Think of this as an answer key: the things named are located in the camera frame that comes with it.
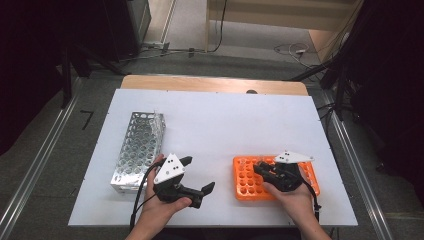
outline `table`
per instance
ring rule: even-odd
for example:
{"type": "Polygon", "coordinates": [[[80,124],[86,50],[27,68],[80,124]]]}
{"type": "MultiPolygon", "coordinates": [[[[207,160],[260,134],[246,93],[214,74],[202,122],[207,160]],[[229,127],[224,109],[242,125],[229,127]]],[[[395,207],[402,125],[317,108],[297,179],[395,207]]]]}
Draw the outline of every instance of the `table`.
{"type": "MultiPolygon", "coordinates": [[[[221,21],[225,0],[208,0],[205,51],[209,21],[221,21]]],[[[350,30],[362,0],[229,0],[224,21],[309,29],[321,61],[325,61],[350,30]]]]}
{"type": "Polygon", "coordinates": [[[278,154],[283,148],[316,159],[318,201],[323,206],[320,223],[357,225],[315,106],[302,83],[127,76],[112,99],[70,226],[128,226],[135,195],[118,194],[110,180],[131,113],[152,109],[165,115],[162,152],[193,156],[181,183],[200,189],[216,182],[200,209],[178,212],[168,226],[293,226],[278,202],[238,201],[233,189],[235,155],[278,154]],[[244,94],[247,90],[259,94],[244,94]]]}

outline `human hand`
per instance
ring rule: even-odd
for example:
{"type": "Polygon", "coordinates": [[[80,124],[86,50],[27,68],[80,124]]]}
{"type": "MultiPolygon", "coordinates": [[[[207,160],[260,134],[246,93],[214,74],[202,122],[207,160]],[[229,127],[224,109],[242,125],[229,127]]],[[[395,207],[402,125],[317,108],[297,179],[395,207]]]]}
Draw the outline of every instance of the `human hand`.
{"type": "MultiPolygon", "coordinates": [[[[158,162],[163,159],[160,154],[154,161],[158,162]]],[[[153,180],[156,177],[156,169],[153,169],[147,176],[147,187],[144,194],[144,200],[147,200],[155,194],[153,191],[153,180]]],[[[191,200],[187,197],[180,198],[172,203],[164,203],[157,197],[153,197],[147,201],[142,208],[141,215],[134,226],[127,240],[152,239],[158,234],[168,223],[171,217],[178,211],[190,206],[191,200]]]]}
{"type": "MultiPolygon", "coordinates": [[[[299,167],[299,170],[303,179],[309,182],[303,169],[299,167]]],[[[312,210],[311,193],[305,184],[301,184],[296,190],[291,192],[281,192],[274,185],[267,182],[263,183],[263,187],[280,201],[283,209],[302,232],[304,239],[330,239],[315,218],[312,210]]]]}
{"type": "MultiPolygon", "coordinates": [[[[300,174],[306,180],[305,172],[299,167],[300,174]]],[[[305,184],[301,184],[296,190],[291,192],[281,192],[274,185],[264,182],[263,187],[272,194],[283,206],[283,209],[296,223],[299,219],[314,216],[312,210],[312,198],[309,189],[305,184]]]]}

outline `black curtain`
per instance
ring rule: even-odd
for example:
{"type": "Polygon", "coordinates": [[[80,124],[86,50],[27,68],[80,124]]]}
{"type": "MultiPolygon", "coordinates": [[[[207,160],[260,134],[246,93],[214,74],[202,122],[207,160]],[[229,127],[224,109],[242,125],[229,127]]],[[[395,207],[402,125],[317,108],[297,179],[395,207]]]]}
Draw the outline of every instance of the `black curtain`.
{"type": "Polygon", "coordinates": [[[5,0],[0,12],[1,155],[63,83],[56,69],[61,28],[53,1],[5,0]]]}
{"type": "Polygon", "coordinates": [[[424,205],[423,3],[364,7],[372,14],[350,49],[348,77],[360,85],[351,103],[382,143],[382,162],[414,185],[424,205]]]}

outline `cable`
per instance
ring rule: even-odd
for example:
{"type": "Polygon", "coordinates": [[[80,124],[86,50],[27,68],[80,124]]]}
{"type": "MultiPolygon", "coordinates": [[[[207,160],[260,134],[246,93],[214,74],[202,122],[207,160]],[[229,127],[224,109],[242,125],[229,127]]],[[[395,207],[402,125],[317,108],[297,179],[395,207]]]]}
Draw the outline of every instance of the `cable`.
{"type": "MultiPolygon", "coordinates": [[[[281,54],[281,55],[290,55],[294,60],[296,60],[296,62],[298,62],[299,64],[301,64],[301,65],[303,65],[303,66],[306,67],[306,69],[305,69],[305,72],[306,72],[308,69],[311,69],[311,68],[313,68],[315,66],[319,66],[319,65],[307,65],[307,64],[303,63],[302,61],[300,61],[300,58],[303,56],[303,54],[305,54],[305,53],[316,53],[316,52],[308,52],[309,48],[310,47],[309,47],[308,44],[301,43],[301,42],[299,42],[299,43],[290,43],[290,44],[280,44],[280,45],[274,47],[274,52],[276,52],[278,54],[281,54]],[[304,45],[305,48],[301,48],[301,49],[295,51],[296,54],[299,54],[299,57],[296,57],[294,55],[294,53],[292,52],[292,47],[298,46],[299,44],[304,45]],[[288,53],[282,53],[282,52],[280,52],[280,49],[279,48],[282,47],[282,46],[289,46],[288,53]]],[[[315,76],[315,78],[318,81],[321,81],[321,79],[316,74],[314,74],[314,76],[315,76]]],[[[308,77],[308,79],[311,82],[315,82],[315,80],[312,80],[310,77],[308,77]]]]}
{"type": "Polygon", "coordinates": [[[317,107],[317,110],[319,111],[319,110],[321,110],[321,109],[323,109],[323,108],[326,108],[326,107],[333,107],[333,106],[334,106],[334,103],[329,103],[329,104],[326,104],[326,105],[324,105],[324,106],[317,107]]]}
{"type": "Polygon", "coordinates": [[[333,116],[333,112],[334,112],[334,107],[331,107],[330,110],[328,110],[328,112],[325,114],[325,135],[327,136],[327,139],[329,140],[328,142],[330,142],[328,132],[329,132],[330,120],[331,120],[331,117],[333,116]]]}
{"type": "Polygon", "coordinates": [[[222,35],[222,32],[220,35],[218,35],[218,0],[215,0],[215,8],[217,9],[215,11],[215,43],[218,42],[218,36],[222,35]]]}
{"type": "MultiPolygon", "coordinates": [[[[283,173],[299,179],[299,176],[297,176],[297,175],[295,175],[295,174],[293,174],[291,172],[283,171],[283,173]]],[[[315,190],[311,186],[311,184],[309,184],[303,177],[300,177],[300,180],[302,181],[303,184],[306,185],[306,187],[308,188],[309,192],[311,192],[312,197],[314,198],[314,212],[315,212],[315,217],[316,217],[316,219],[319,222],[319,210],[321,209],[321,206],[318,204],[317,194],[315,193],[315,190]]]]}
{"type": "Polygon", "coordinates": [[[156,194],[154,194],[153,196],[151,196],[151,197],[149,197],[147,200],[145,200],[145,201],[144,201],[144,202],[143,202],[140,206],[138,206],[138,202],[139,202],[139,200],[140,200],[141,191],[143,190],[143,186],[144,186],[144,183],[146,182],[147,176],[149,176],[150,172],[151,172],[153,169],[155,169],[156,167],[160,167],[160,166],[162,166],[162,165],[163,165],[163,163],[165,162],[165,160],[166,160],[166,158],[162,159],[162,160],[161,160],[161,161],[159,161],[159,162],[155,162],[155,163],[153,163],[153,164],[152,164],[152,165],[151,165],[151,166],[147,169],[146,173],[144,173],[143,180],[141,180],[140,187],[138,188],[137,196],[136,196],[135,201],[134,201],[133,213],[131,214],[131,219],[130,219],[130,232],[131,232],[131,230],[134,228],[134,225],[135,225],[135,217],[136,217],[137,212],[138,212],[138,210],[140,209],[140,207],[141,207],[143,204],[145,204],[147,201],[149,201],[150,199],[152,199],[154,196],[156,196],[156,194]]]}
{"type": "Polygon", "coordinates": [[[221,29],[220,29],[220,37],[219,37],[219,43],[218,46],[215,47],[212,51],[207,51],[208,53],[216,52],[218,48],[221,46],[222,43],[222,28],[224,26],[224,17],[225,17],[225,10],[227,9],[227,0],[224,2],[224,8],[222,10],[222,16],[221,16],[221,29]]]}
{"type": "Polygon", "coordinates": [[[167,56],[167,55],[171,55],[171,54],[176,54],[176,53],[197,53],[197,54],[208,54],[208,53],[213,53],[216,52],[219,47],[221,46],[222,43],[222,29],[224,26],[224,17],[225,17],[225,11],[227,9],[227,0],[225,0],[224,3],[224,8],[222,11],[222,16],[221,16],[221,27],[220,27],[220,39],[219,39],[219,43],[218,45],[215,47],[214,50],[212,51],[207,51],[205,52],[202,49],[195,49],[195,48],[189,48],[187,49],[160,49],[160,48],[151,48],[151,49],[147,49],[144,51],[141,51],[139,54],[143,53],[143,52],[149,52],[149,51],[165,51],[164,53],[161,53],[159,55],[153,55],[153,56],[147,56],[147,57],[135,57],[135,58],[130,58],[130,59],[126,59],[125,61],[131,61],[131,60],[135,60],[135,59],[150,59],[150,58],[156,58],[156,57],[163,57],[163,56],[167,56]]]}
{"type": "Polygon", "coordinates": [[[325,47],[323,47],[323,48],[321,48],[320,50],[318,50],[317,51],[317,53],[319,53],[319,52],[321,52],[322,50],[324,50],[324,49],[326,49],[326,48],[328,48],[329,46],[331,46],[331,44],[333,44],[336,40],[338,41],[339,40],[339,38],[340,38],[340,35],[350,26],[350,25],[352,25],[352,18],[353,18],[353,16],[355,16],[355,13],[358,11],[358,9],[359,9],[359,6],[361,6],[362,5],[362,3],[360,3],[360,4],[358,4],[357,6],[356,6],[356,8],[355,8],[355,10],[352,12],[352,14],[350,15],[350,17],[349,17],[349,20],[347,21],[347,23],[346,23],[346,25],[342,28],[342,30],[337,34],[337,36],[333,39],[333,40],[331,40],[325,47]]]}
{"type": "Polygon", "coordinates": [[[327,111],[327,113],[326,113],[326,114],[322,115],[322,116],[319,118],[319,120],[322,120],[323,118],[327,119],[327,116],[328,116],[329,114],[331,114],[332,112],[333,112],[333,107],[331,107],[331,108],[327,111]]]}

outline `metal frame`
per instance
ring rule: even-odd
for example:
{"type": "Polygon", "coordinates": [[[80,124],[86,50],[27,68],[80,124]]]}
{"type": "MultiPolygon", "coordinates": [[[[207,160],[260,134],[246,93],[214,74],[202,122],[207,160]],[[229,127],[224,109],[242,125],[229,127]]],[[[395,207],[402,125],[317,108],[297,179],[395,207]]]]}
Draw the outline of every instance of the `metal frame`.
{"type": "Polygon", "coordinates": [[[69,104],[66,108],[61,109],[59,115],[56,118],[53,127],[50,129],[46,139],[44,140],[43,145],[38,151],[34,161],[32,162],[30,168],[25,174],[24,179],[19,185],[18,189],[14,193],[13,197],[9,200],[9,203],[6,206],[6,211],[3,214],[0,221],[0,240],[6,240],[9,238],[10,233],[12,232],[13,227],[15,226],[16,221],[19,218],[22,210],[25,207],[29,196],[32,193],[32,190],[37,183],[38,178],[40,177],[44,166],[49,160],[50,154],[62,133],[63,128],[65,127],[66,122],[68,121],[69,116],[72,113],[72,110],[79,98],[80,90],[83,87],[82,79],[77,78],[74,82],[73,90],[74,96],[70,99],[69,104]]]}
{"type": "MultiPolygon", "coordinates": [[[[324,91],[323,95],[326,104],[334,102],[328,91],[324,91]]],[[[332,115],[331,118],[340,143],[342,144],[343,150],[346,154],[346,158],[352,170],[356,184],[358,185],[359,191],[362,195],[362,199],[367,208],[371,222],[374,225],[374,230],[377,233],[378,239],[394,239],[387,224],[384,213],[380,208],[377,197],[375,196],[371,184],[368,181],[364,170],[362,169],[361,162],[359,161],[352,141],[349,138],[349,134],[346,130],[344,122],[339,121],[337,116],[334,115],[332,115]]]]}

